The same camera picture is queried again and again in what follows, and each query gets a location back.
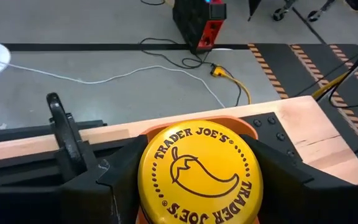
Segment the black table clamp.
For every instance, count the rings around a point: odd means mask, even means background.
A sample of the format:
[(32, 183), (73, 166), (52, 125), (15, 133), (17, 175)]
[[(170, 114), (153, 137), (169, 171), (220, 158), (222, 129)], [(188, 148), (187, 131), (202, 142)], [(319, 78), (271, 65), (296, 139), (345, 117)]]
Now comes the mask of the black table clamp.
[(96, 156), (88, 141), (82, 140), (71, 113), (66, 113), (57, 93), (46, 96), (52, 117), (52, 132), (59, 146), (54, 153), (63, 179), (67, 182), (97, 164)]

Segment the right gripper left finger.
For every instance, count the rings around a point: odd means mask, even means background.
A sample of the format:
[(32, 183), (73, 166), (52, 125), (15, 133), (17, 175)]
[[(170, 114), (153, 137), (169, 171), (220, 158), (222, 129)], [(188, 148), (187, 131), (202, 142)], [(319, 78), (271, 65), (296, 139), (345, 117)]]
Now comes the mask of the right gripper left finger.
[(62, 224), (135, 224), (137, 173), (148, 144), (140, 135), (62, 185)]

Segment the red black power station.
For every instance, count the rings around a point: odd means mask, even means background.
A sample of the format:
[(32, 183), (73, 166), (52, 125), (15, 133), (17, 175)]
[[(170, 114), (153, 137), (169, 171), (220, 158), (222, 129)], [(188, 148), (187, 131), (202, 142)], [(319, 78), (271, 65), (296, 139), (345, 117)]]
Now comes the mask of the red black power station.
[(193, 54), (211, 51), (227, 18), (223, 0), (175, 0), (173, 20)]

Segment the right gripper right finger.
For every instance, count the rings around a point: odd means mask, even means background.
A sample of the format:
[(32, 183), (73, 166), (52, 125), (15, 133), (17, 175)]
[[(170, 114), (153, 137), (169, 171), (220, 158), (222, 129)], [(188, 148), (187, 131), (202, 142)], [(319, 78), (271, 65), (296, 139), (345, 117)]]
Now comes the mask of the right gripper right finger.
[(345, 180), (298, 162), (253, 139), (241, 138), (259, 163), (264, 184), (262, 221), (278, 224), (344, 224), (353, 219)]

